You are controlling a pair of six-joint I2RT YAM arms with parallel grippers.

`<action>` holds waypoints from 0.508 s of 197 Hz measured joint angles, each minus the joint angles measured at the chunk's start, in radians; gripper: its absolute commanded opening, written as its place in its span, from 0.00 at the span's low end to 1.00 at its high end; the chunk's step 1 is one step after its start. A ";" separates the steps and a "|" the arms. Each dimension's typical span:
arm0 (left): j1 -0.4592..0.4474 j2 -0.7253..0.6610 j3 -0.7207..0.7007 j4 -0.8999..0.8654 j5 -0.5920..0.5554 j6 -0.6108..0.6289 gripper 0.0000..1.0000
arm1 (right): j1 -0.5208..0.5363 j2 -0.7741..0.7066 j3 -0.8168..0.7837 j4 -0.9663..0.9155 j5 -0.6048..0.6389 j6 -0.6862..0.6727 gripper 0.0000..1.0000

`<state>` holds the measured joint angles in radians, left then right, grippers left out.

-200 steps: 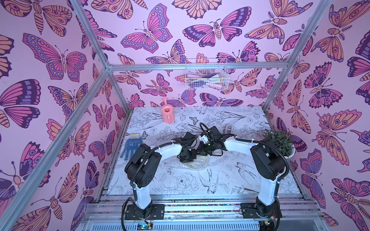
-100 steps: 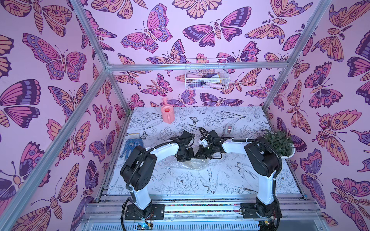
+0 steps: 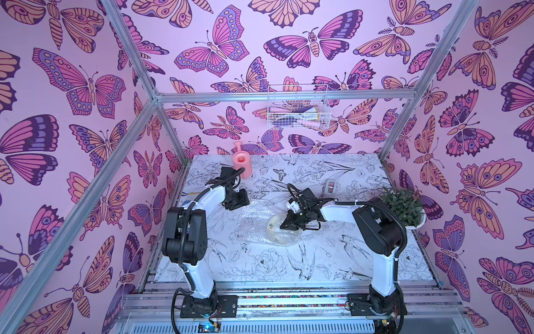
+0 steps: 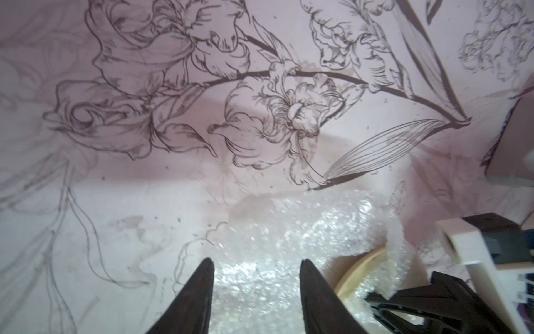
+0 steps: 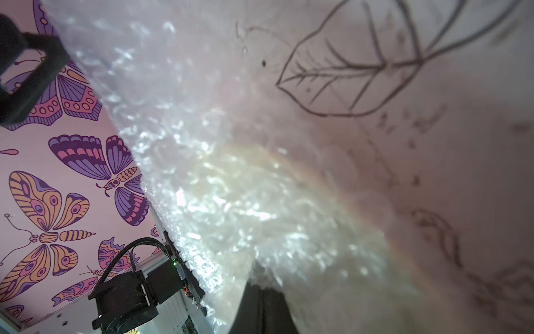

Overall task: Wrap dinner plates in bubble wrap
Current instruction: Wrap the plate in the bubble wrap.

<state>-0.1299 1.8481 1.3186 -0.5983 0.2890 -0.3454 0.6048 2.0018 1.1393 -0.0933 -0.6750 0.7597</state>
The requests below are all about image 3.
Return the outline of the cream dinner plate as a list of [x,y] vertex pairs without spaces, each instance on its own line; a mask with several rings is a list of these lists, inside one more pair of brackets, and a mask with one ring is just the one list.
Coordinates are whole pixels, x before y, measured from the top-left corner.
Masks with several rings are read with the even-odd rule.
[[285,216],[276,214],[267,223],[265,240],[275,246],[293,246],[301,239],[300,230],[283,230],[281,228]]

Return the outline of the clear bubble wrap sheet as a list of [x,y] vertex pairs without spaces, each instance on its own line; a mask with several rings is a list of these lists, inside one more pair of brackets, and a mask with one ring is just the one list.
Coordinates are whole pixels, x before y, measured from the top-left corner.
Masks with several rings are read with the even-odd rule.
[[302,240],[302,231],[283,230],[287,209],[268,200],[255,200],[242,207],[235,236],[240,242],[273,246],[293,246]]

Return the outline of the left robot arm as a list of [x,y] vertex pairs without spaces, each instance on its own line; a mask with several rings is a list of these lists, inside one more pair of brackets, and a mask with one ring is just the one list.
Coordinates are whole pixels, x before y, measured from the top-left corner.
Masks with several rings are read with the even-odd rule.
[[194,200],[168,210],[161,251],[182,269],[192,297],[208,299],[216,290],[204,261],[208,246],[207,218],[217,207],[233,211],[249,204],[245,189],[211,186]]

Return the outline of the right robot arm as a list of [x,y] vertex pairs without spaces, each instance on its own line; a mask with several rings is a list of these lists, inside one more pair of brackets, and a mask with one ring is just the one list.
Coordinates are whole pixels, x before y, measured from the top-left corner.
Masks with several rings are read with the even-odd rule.
[[364,243],[374,253],[373,275],[369,294],[353,305],[377,316],[407,314],[398,279],[399,258],[407,246],[407,230],[380,198],[340,202],[302,195],[291,199],[286,207],[282,230],[307,230],[307,225],[314,221],[339,221],[358,227]]

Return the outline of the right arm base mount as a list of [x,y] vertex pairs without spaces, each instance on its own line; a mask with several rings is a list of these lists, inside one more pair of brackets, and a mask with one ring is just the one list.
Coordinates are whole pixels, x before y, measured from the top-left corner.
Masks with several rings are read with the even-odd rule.
[[394,318],[406,316],[407,309],[400,302],[400,294],[394,291],[389,296],[382,296],[378,292],[369,294],[348,294],[345,309],[352,316]]

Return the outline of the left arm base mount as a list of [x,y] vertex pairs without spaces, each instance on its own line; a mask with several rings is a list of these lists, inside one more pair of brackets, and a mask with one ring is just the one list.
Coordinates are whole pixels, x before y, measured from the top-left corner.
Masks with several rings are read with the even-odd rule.
[[196,299],[192,296],[186,296],[183,300],[179,317],[182,319],[207,319],[215,315],[218,318],[235,318],[237,307],[238,296],[236,295],[222,295],[208,299]]

